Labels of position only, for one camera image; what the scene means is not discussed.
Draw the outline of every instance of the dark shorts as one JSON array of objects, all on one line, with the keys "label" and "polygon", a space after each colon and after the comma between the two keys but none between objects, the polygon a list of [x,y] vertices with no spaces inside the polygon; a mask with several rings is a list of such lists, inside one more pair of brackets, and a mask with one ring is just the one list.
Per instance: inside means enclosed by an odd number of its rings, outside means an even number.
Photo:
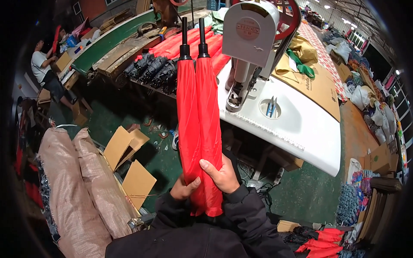
[{"label": "dark shorts", "polygon": [[64,96],[64,87],[52,70],[47,71],[42,82],[45,83],[43,88],[50,91],[51,95],[53,95],[57,101]]}]

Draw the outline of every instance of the person's right hand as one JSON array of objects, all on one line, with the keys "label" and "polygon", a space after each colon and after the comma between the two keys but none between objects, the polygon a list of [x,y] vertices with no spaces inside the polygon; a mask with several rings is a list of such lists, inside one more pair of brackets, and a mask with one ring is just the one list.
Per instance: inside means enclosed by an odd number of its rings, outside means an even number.
[{"label": "person's right hand", "polygon": [[224,154],[222,154],[222,168],[219,171],[209,161],[204,159],[201,159],[199,164],[224,193],[231,194],[240,187],[231,160]]}]

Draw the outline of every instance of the green strap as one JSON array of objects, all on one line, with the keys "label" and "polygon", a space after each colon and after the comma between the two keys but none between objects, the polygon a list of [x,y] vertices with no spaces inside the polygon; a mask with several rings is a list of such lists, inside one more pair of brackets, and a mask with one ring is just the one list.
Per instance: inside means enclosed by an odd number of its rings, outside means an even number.
[{"label": "green strap", "polygon": [[308,66],[306,66],[305,64],[301,63],[300,59],[298,58],[298,56],[296,56],[294,54],[294,52],[287,48],[287,55],[289,55],[289,57],[291,57],[292,60],[294,60],[294,62],[297,64],[297,69],[300,73],[304,73],[305,75],[307,75],[310,78],[315,78],[315,74],[314,74],[314,70]]}]

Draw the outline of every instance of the black jacket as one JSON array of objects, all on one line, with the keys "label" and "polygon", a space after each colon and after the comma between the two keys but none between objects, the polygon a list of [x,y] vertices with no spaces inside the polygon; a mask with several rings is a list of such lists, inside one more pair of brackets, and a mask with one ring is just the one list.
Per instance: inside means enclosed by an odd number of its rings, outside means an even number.
[{"label": "black jacket", "polygon": [[225,216],[237,233],[193,222],[185,201],[176,201],[168,192],[156,201],[151,229],[115,239],[105,257],[295,257],[267,218],[255,188],[241,185],[224,194],[224,200]]}]

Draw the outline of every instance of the white t-shirt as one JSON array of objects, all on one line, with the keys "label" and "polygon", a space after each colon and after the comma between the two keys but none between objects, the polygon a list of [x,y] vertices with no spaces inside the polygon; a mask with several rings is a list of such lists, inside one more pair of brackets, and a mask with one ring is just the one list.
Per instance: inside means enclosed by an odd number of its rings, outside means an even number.
[{"label": "white t-shirt", "polygon": [[31,56],[31,70],[36,76],[37,81],[43,86],[43,78],[45,77],[46,73],[51,70],[50,65],[46,66],[45,68],[42,68],[42,64],[44,61],[46,61],[46,54],[40,51],[36,51],[33,53]]}]

